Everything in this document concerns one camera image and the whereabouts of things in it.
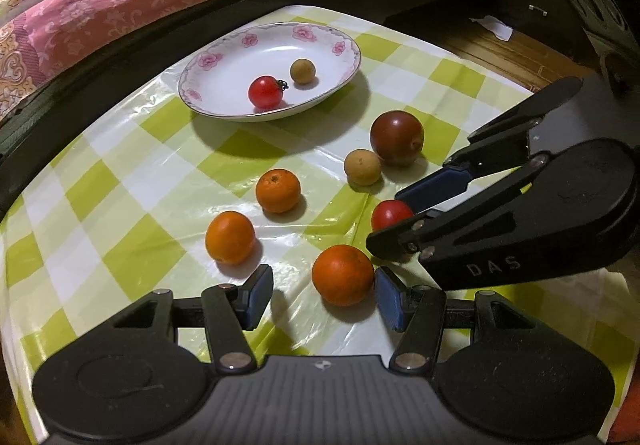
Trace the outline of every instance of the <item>fruit on plate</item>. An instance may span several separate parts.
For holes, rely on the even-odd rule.
[[[386,200],[378,203],[371,214],[371,228],[374,232],[386,229],[403,219],[411,218],[414,213],[400,200]]]
[[[422,151],[424,129],[405,110],[382,113],[371,125],[369,141],[373,151],[389,165],[409,166]]]
[[[249,86],[249,100],[258,109],[273,109],[282,101],[282,95],[289,85],[273,76],[259,76]]]
[[[300,201],[300,181],[291,171],[272,169],[258,180],[255,197],[267,212],[282,214]]]
[[[240,212],[222,212],[211,221],[204,244],[212,259],[223,265],[239,265],[254,249],[254,226]]]
[[[344,173],[351,183],[368,187],[380,179],[380,158],[370,150],[352,150],[344,159]]]
[[[316,67],[311,60],[298,59],[291,65],[289,75],[297,84],[310,84],[316,78]]]
[[[373,288],[373,265],[358,248],[335,245],[318,255],[311,280],[325,302],[351,306],[364,300]]]

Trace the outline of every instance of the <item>plate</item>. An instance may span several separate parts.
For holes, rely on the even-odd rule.
[[[297,59],[316,66],[315,80],[293,82],[289,69]],[[213,41],[185,67],[178,93],[195,112],[233,121],[285,118],[319,104],[347,84],[360,67],[360,49],[337,29],[303,22],[253,26]],[[289,89],[278,107],[261,110],[247,95],[263,75],[284,80]]]

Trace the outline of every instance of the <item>cherry tomato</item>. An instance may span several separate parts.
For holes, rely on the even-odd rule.
[[[405,203],[399,200],[386,200],[373,209],[371,228],[374,232],[377,232],[413,215],[414,213]]]
[[[249,86],[249,100],[260,109],[272,109],[282,101],[282,91],[289,88],[283,80],[259,76]]]

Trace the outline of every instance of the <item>small orange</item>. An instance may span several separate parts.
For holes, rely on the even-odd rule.
[[[240,212],[229,210],[217,215],[204,237],[212,259],[223,265],[239,265],[254,249],[255,230]]]
[[[329,304],[351,306],[373,287],[373,265],[358,248],[335,245],[324,250],[311,269],[311,280]]]
[[[272,169],[258,180],[255,197],[267,212],[282,214],[300,200],[300,181],[288,170]]]

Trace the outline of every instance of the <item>plastic table cover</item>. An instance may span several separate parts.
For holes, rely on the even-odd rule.
[[[318,106],[290,118],[238,124],[192,113],[176,95],[188,59],[126,97],[80,134],[24,190],[0,225],[2,349],[23,420],[46,436],[31,399],[31,378],[56,350],[156,287],[196,297],[221,282],[241,283],[258,263],[274,271],[274,293],[260,327],[246,336],[265,353],[380,354],[390,335],[369,298],[356,307],[322,303],[311,280],[316,256],[347,243],[365,250],[370,214],[381,200],[436,171],[468,133],[528,96],[525,89],[432,44],[337,12],[288,7],[256,24],[329,24],[355,38],[356,77]],[[408,170],[385,168],[367,189],[346,181],[342,162],[369,148],[382,112],[404,109],[424,125],[424,158]],[[255,200],[270,168],[299,176],[303,200],[265,215]],[[498,176],[477,180],[451,206]],[[241,266],[218,266],[204,248],[211,219],[238,210],[260,244]],[[432,284],[415,259],[396,271]],[[605,437],[638,352],[638,305],[622,275],[604,270],[496,288],[531,315],[594,352],[616,381]],[[474,291],[452,293],[473,298]],[[180,330],[180,343],[207,359],[204,330]],[[441,359],[468,343],[446,330]]]

